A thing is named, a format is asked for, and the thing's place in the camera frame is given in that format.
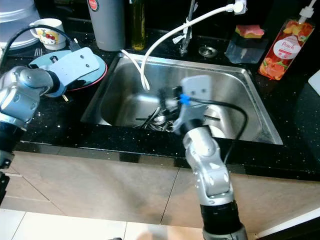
fork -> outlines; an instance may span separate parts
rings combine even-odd
[[[33,58],[36,59],[36,58],[41,57],[41,56],[42,56],[42,48],[38,47],[34,51]]]

bottle label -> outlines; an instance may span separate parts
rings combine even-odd
[[[281,59],[294,59],[301,46],[298,43],[296,36],[288,36],[284,39],[277,41],[273,46],[274,54]]]
[[[97,12],[99,10],[98,0],[88,0],[88,5],[92,11]]]

gray thermos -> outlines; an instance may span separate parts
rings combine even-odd
[[[120,51],[125,48],[124,0],[87,0],[98,48]]]

stacked plates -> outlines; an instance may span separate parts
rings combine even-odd
[[[40,19],[33,0],[0,0],[0,47],[4,48],[8,40],[20,29]],[[19,36],[10,49],[21,49],[38,42],[30,31]]]

orange dish soap bottle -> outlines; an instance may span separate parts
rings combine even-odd
[[[271,80],[280,80],[299,51],[306,43],[315,26],[306,22],[314,13],[312,0],[300,12],[300,19],[288,19],[266,54],[258,73]]]

